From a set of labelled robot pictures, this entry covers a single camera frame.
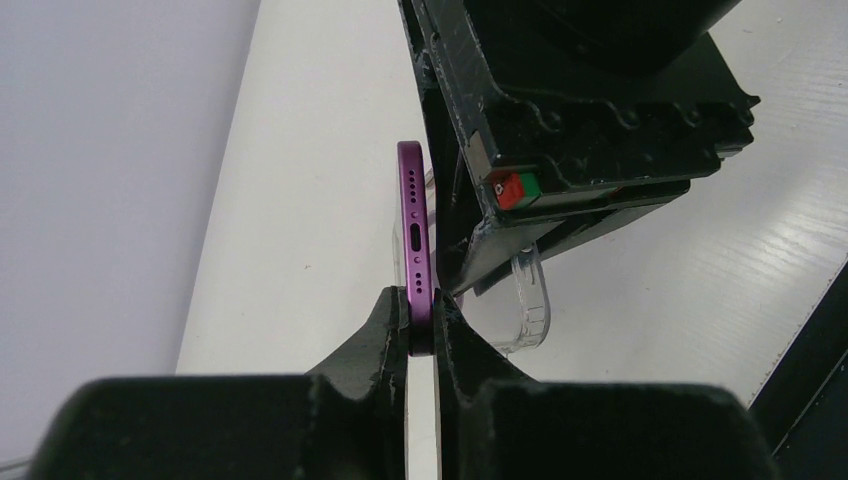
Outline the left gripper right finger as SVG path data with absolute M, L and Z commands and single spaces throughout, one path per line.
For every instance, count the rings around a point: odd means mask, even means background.
M 780 477 L 752 416 L 727 390 L 533 379 L 441 292 L 433 325 L 443 479 Z

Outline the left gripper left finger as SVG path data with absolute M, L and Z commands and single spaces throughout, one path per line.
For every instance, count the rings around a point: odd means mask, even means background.
M 402 479 L 408 303 L 302 374 L 109 378 L 54 417 L 31 479 Z

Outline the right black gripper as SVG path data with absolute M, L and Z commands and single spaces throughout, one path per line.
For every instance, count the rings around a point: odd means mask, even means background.
M 403 1 L 436 273 L 482 295 L 687 193 L 751 144 L 710 29 L 730 1 Z

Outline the black smartphone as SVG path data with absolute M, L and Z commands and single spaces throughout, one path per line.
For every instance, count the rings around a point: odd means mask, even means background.
M 423 151 L 417 141 L 397 144 L 400 233 L 410 322 L 410 354 L 433 352 L 433 280 Z

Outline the clear phone case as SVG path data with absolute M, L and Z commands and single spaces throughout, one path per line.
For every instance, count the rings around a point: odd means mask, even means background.
M 431 170 L 425 169 L 425 186 L 427 192 L 427 208 L 429 222 L 429 246 L 432 268 L 433 292 L 439 287 L 435 267 L 435 235 L 436 215 L 431 206 L 435 188 L 432 185 Z M 399 194 L 395 224 L 392 231 L 393 260 L 395 280 L 405 287 L 402 235 L 400 233 Z M 516 285 L 515 311 L 519 314 L 516 322 L 504 320 L 501 322 L 500 335 L 489 339 L 489 342 L 503 355 L 509 355 L 523 349 L 538 347 L 547 337 L 551 323 L 551 306 L 547 284 L 542 267 L 538 247 L 532 243 L 519 250 L 510 261 L 512 278 Z

